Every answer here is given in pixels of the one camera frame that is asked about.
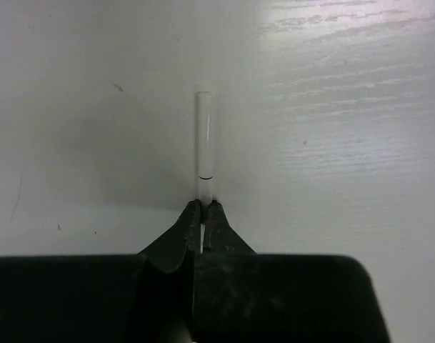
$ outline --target dark speck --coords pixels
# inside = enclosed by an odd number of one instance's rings
[[[115,87],[116,89],[118,89],[119,91],[121,91],[121,92],[124,91],[124,89],[123,89],[122,87],[120,87],[118,84],[113,84],[113,85],[114,85],[114,87]]]

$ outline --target white tube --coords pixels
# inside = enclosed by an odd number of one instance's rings
[[[208,91],[197,94],[198,106],[198,197],[207,207],[214,195],[214,95]]]

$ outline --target white stick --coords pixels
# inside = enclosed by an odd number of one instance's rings
[[[214,95],[208,91],[197,94],[198,106],[198,198],[207,207],[214,195]]]

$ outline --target wood grain texture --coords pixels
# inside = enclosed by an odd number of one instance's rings
[[[155,239],[203,89],[238,234],[360,259],[394,341],[435,342],[435,0],[0,1],[0,254]]]

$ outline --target black object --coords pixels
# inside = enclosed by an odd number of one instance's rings
[[[389,342],[349,257],[258,255],[222,205],[189,202],[137,255],[0,258],[0,342]]]

